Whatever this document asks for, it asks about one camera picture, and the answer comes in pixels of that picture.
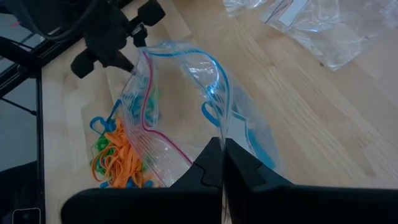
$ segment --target wooden table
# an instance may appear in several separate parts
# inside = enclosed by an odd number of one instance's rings
[[[228,17],[222,1],[159,1],[167,15],[147,43],[186,40],[232,71],[270,124],[296,184],[398,187],[398,40],[396,30],[366,54],[331,72],[310,52],[258,19],[260,9]],[[143,1],[125,7],[129,19]],[[71,195],[98,184],[88,166],[97,136],[94,116],[107,116],[129,74],[102,68],[84,79],[70,70],[75,44],[44,68],[44,156],[47,222],[58,223]],[[133,62],[129,40],[122,52]]]

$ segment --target rubber band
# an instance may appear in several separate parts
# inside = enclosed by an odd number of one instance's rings
[[[108,118],[106,118],[106,120],[102,117],[94,117],[91,121],[90,121],[90,128],[95,131],[96,133],[98,133],[99,135],[103,135],[104,133],[107,132],[113,132],[116,129],[116,120],[113,119],[112,117],[115,115],[116,110],[118,109],[118,107],[120,106],[120,104],[122,103],[122,101],[120,99],[116,100],[115,104],[113,105],[113,108],[111,110],[111,114],[108,116]],[[104,127],[104,131],[98,131],[97,129],[95,129],[94,124],[97,123],[99,121],[99,123]]]
[[[148,177],[143,178],[142,161],[130,145],[120,118],[115,119],[115,130],[104,133],[96,147],[99,154],[91,162],[91,174],[98,182],[108,179],[107,184],[100,187],[124,188],[131,179],[135,186],[142,188],[144,183],[150,181]],[[101,169],[104,170],[103,180],[96,175],[96,171]]]

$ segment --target transparent plastic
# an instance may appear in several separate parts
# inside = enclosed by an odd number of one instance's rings
[[[260,20],[337,70],[398,24],[398,0],[275,0]]]
[[[267,0],[224,0],[224,5],[228,15],[235,16],[266,2]]]
[[[140,48],[140,61],[121,95],[131,144],[171,186],[212,137],[233,138],[270,168],[279,155],[267,123],[232,76],[187,43]]]

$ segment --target black cable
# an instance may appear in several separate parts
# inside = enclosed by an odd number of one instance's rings
[[[33,20],[31,14],[26,8],[26,5],[23,4],[22,2],[19,1],[19,7],[21,8],[22,12],[25,14],[27,20],[31,24],[32,28],[41,35],[42,37],[48,39],[48,40],[60,40],[66,38],[68,35],[70,35],[73,31],[77,29],[77,27],[85,20],[87,19],[88,15],[92,12],[92,10],[96,7],[97,3],[99,0],[91,0],[90,5],[86,9],[86,11],[81,15],[81,17],[69,28],[67,31],[63,32],[62,34],[57,34],[57,35],[48,35],[45,32],[40,29],[35,21]]]
[[[12,102],[12,101],[7,100],[7,99],[4,99],[3,97],[0,98],[0,100],[3,100],[4,102],[9,103],[9,104],[12,105],[12,106],[16,106],[16,107],[18,107],[19,109],[22,109],[22,110],[24,110],[24,111],[27,111],[27,112],[29,112],[29,113],[30,113],[31,115],[33,115],[33,116],[36,116],[36,115],[37,115],[37,114],[36,114],[36,111],[32,111],[32,110],[30,110],[30,109],[28,109],[28,108],[26,108],[26,107],[23,107],[23,106],[21,106],[21,105],[18,105],[18,104],[16,104],[16,103]]]

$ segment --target white label strip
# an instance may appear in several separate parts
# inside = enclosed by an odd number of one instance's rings
[[[303,9],[306,3],[307,0],[293,0],[291,5],[289,5],[284,13],[279,17],[278,21],[289,27],[292,25],[297,14]]]
[[[254,151],[249,147],[248,140],[246,139],[246,124],[245,121],[238,119],[232,114],[229,120],[229,129],[227,138],[234,139],[242,148],[247,150],[253,156],[256,156]]]

